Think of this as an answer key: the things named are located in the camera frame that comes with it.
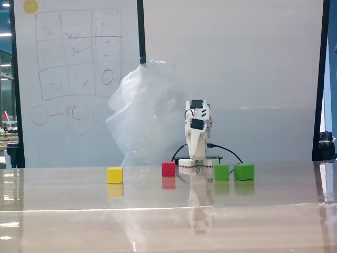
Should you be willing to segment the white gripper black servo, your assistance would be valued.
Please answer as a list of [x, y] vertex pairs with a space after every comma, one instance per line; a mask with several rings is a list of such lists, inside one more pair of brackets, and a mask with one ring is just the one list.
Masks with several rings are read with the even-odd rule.
[[185, 120], [186, 143], [189, 148], [189, 155], [194, 156], [194, 160], [205, 159], [205, 133], [205, 121], [196, 118]]

